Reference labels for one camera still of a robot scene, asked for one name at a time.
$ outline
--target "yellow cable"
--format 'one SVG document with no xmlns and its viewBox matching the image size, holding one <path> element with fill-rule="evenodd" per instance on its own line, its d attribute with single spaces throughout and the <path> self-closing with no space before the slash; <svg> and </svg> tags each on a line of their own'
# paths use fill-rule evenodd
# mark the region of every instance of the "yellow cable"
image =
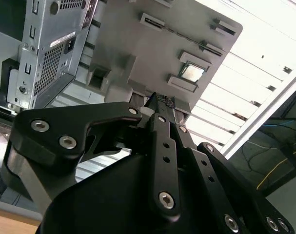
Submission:
<svg viewBox="0 0 296 234">
<path fill-rule="evenodd" d="M 260 188 L 260 186 L 264 183 L 264 181 L 267 179 L 267 177 L 278 167 L 280 166 L 280 164 L 284 163 L 285 161 L 287 161 L 288 159 L 284 159 L 282 160 L 280 163 L 278 163 L 266 176 L 265 178 L 258 184 L 256 190 L 258 190 Z"/>
</svg>

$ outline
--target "rectangular slot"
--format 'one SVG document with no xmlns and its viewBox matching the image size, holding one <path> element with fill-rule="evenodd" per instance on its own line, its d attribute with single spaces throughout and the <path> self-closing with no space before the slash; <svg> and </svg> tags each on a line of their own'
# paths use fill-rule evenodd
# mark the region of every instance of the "rectangular slot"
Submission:
<svg viewBox="0 0 296 234">
<path fill-rule="evenodd" d="M 224 21 L 221 21 L 221 20 L 218 20 L 216 19 L 215 20 L 216 23 L 219 24 L 219 27 L 222 28 L 224 31 L 226 31 L 227 33 L 231 34 L 231 35 L 234 35 L 236 34 L 236 28 L 227 24 L 226 22 Z"/>
<path fill-rule="evenodd" d="M 30 27 L 30 38 L 32 38 L 32 39 L 35 38 L 35 31 L 36 31 L 36 27 L 33 27 L 31 25 L 31 27 Z"/>
<path fill-rule="evenodd" d="M 182 54 L 179 57 L 179 61 L 183 62 L 183 63 L 187 63 L 189 61 L 189 62 L 192 62 L 200 67 L 205 68 L 206 70 L 212 65 L 211 63 L 209 63 L 199 57 L 196 57 L 186 51 L 182 52 Z"/>
<path fill-rule="evenodd" d="M 173 75 L 170 75 L 167 84 L 188 93 L 194 93 L 197 89 L 196 85 Z"/>
<path fill-rule="evenodd" d="M 141 17 L 141 20 L 140 20 L 140 23 L 150 27 L 150 28 L 153 28 L 157 31 L 162 31 L 163 28 L 164 28 L 164 25 L 165 23 L 146 14 L 146 13 L 143 13 L 142 14 L 142 17 Z"/>
<path fill-rule="evenodd" d="M 32 13 L 37 15 L 38 11 L 39 11 L 39 1 L 33 0 Z"/>
<path fill-rule="evenodd" d="M 26 74 L 31 74 L 31 65 L 28 65 L 27 63 L 25 64 L 25 69 L 24 69 L 24 72 Z"/>
<path fill-rule="evenodd" d="M 168 8 L 171 8 L 173 6 L 172 3 L 174 0 L 154 0 L 154 1 L 166 6 Z"/>
<path fill-rule="evenodd" d="M 203 46 L 200 46 L 200 50 L 206 54 L 221 57 L 224 51 L 206 41 L 202 42 Z"/>
</svg>

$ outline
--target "cable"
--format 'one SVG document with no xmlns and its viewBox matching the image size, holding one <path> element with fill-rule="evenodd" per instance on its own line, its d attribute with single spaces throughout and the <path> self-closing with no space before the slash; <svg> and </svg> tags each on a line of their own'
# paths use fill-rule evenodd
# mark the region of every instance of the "cable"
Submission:
<svg viewBox="0 0 296 234">
<path fill-rule="evenodd" d="M 282 160 L 280 163 L 278 163 L 266 176 L 265 178 L 258 184 L 256 190 L 258 190 L 260 188 L 260 186 L 262 185 L 262 183 L 267 179 L 267 177 L 278 167 L 280 166 L 282 163 L 284 163 L 285 161 L 287 161 L 288 159 L 284 159 Z"/>
<path fill-rule="evenodd" d="M 263 151 L 261 151 L 261 152 L 258 152 L 258 153 L 256 153 L 256 154 L 252 155 L 252 156 L 249 158 L 249 160 L 247 160 L 248 164 L 250 165 L 250 162 L 251 162 L 251 160 L 252 160 L 253 158 L 255 158 L 256 156 L 258 156 L 258 155 L 260 155 L 260 154 L 263 154 L 263 153 L 267 152 L 267 151 L 270 150 L 270 149 L 271 149 L 271 147 L 268 148 L 268 149 L 266 149 L 266 150 L 263 150 Z"/>
<path fill-rule="evenodd" d="M 245 153 L 244 153 L 244 149 L 243 149 L 244 145 L 245 145 L 245 144 L 243 144 L 242 147 L 241 147 L 241 152 L 242 152 L 242 155 L 243 155 L 243 157 L 244 157 L 244 159 L 245 159 L 245 161 L 246 161 L 246 163 L 247 163 L 247 166 L 248 166 L 248 168 L 249 168 L 250 170 L 247 171 L 247 170 L 243 170 L 243 169 L 240 169 L 240 168 L 238 168 L 238 170 L 241 170 L 241 171 L 244 171 L 244 172 L 255 172 L 255 173 L 259 174 L 259 175 L 265 176 L 263 173 L 260 173 L 260 172 L 254 170 L 254 169 L 251 167 L 251 165 L 250 165 L 250 163 L 248 162 L 248 159 L 246 158 Z"/>
<path fill-rule="evenodd" d="M 289 123 L 292 123 L 294 122 L 294 120 L 290 120 L 290 121 L 287 121 L 285 123 L 280 123 L 280 124 L 263 124 L 263 126 L 267 126 L 267 127 L 276 127 L 276 126 L 284 126 L 285 124 L 289 124 Z"/>
<path fill-rule="evenodd" d="M 19 195 L 20 195 L 20 194 L 17 195 L 17 197 L 14 199 L 14 201 L 11 203 L 11 205 L 13 205 L 13 203 L 16 202 L 16 200 L 18 199 Z"/>
<path fill-rule="evenodd" d="M 258 144 L 254 143 L 252 141 L 249 141 L 249 140 L 247 142 L 252 144 L 252 145 L 256 145 L 256 146 L 258 146 L 259 148 L 262 148 L 262 149 L 279 150 L 279 148 L 272 148 L 272 147 L 269 147 L 269 146 L 258 145 Z"/>
<path fill-rule="evenodd" d="M 17 205 L 17 203 L 20 201 L 20 198 L 21 198 L 21 195 L 19 195 L 19 198 L 18 198 L 18 200 L 17 200 L 17 202 L 16 202 L 15 206 L 16 206 L 16 205 Z"/>
<path fill-rule="evenodd" d="M 272 127 L 272 125 L 266 125 L 266 124 L 263 124 L 263 126 Z M 275 126 L 280 126 L 280 127 L 284 127 L 284 128 L 288 128 L 288 129 L 291 129 L 293 131 L 296 131 L 295 128 L 291 128 L 289 126 L 285 126 L 285 125 L 281 125 L 281 124 L 276 124 Z"/>
<path fill-rule="evenodd" d="M 278 148 L 272 148 L 272 147 L 267 147 L 267 146 L 258 145 L 258 144 L 254 143 L 254 142 L 252 142 L 252 141 L 249 141 L 249 140 L 248 140 L 247 142 L 250 143 L 250 144 L 252 144 L 252 145 L 256 145 L 256 146 L 258 146 L 259 148 L 278 150 Z"/>
</svg>

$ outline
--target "mounting hole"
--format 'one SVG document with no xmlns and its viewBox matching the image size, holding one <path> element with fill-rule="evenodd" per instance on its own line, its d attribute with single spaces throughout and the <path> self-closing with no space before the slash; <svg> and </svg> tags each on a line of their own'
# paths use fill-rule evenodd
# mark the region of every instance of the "mounting hole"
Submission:
<svg viewBox="0 0 296 234">
<path fill-rule="evenodd" d="M 84 0 L 82 3 L 81 3 L 81 8 L 84 9 L 86 6 L 86 1 Z"/>
<path fill-rule="evenodd" d="M 166 162 L 166 163 L 170 163 L 170 162 L 171 162 L 171 161 L 169 160 L 168 157 L 163 157 L 163 160 L 164 160 L 164 162 Z"/>
<path fill-rule="evenodd" d="M 54 1 L 50 6 L 50 14 L 56 15 L 59 10 L 59 5 L 56 1 Z"/>
<path fill-rule="evenodd" d="M 20 86 L 20 87 L 19 87 L 19 90 L 20 90 L 21 93 L 23 93 L 23 94 L 27 94 L 27 90 L 26 90 L 25 87 Z"/>
<path fill-rule="evenodd" d="M 212 182 L 212 183 L 215 183 L 215 180 L 214 180 L 214 178 L 213 178 L 213 177 L 211 177 L 211 176 L 208 176 L 208 179 L 210 180 L 210 182 Z"/>
</svg>

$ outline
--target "wooden surface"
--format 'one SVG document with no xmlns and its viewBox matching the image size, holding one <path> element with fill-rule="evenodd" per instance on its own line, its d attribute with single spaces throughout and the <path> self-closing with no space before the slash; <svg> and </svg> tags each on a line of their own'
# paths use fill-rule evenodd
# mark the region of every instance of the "wooden surface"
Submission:
<svg viewBox="0 0 296 234">
<path fill-rule="evenodd" d="M 0 210 L 0 234 L 34 234 L 38 221 Z"/>
</svg>

